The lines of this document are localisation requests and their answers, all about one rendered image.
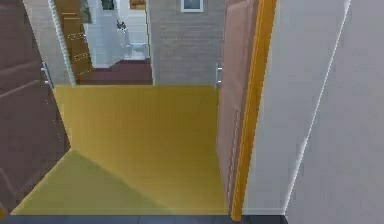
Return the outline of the white toilet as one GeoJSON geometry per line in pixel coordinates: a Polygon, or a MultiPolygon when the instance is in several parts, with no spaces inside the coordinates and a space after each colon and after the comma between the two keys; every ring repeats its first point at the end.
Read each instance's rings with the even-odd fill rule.
{"type": "Polygon", "coordinates": [[[145,60],[148,57],[148,45],[146,43],[129,43],[124,46],[124,49],[126,60],[145,60]]]}

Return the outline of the pink room door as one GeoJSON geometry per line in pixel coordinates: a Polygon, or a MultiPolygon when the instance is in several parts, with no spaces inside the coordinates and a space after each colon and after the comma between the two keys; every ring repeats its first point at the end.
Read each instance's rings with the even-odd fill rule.
{"type": "Polygon", "coordinates": [[[277,0],[226,0],[216,152],[225,211],[242,219],[277,0]]]}

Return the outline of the dark brown room door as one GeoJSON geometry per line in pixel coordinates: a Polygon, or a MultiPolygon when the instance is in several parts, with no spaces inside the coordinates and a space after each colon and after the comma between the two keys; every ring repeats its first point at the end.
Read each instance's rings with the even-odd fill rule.
{"type": "Polygon", "coordinates": [[[11,213],[70,143],[22,0],[0,0],[0,211],[11,213]]]}

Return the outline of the white framed wall picture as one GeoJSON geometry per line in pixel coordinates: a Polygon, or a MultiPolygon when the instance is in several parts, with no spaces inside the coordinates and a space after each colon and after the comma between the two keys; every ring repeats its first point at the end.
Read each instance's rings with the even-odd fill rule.
{"type": "Polygon", "coordinates": [[[200,13],[204,11],[203,0],[181,0],[181,11],[188,13],[200,13]]]}

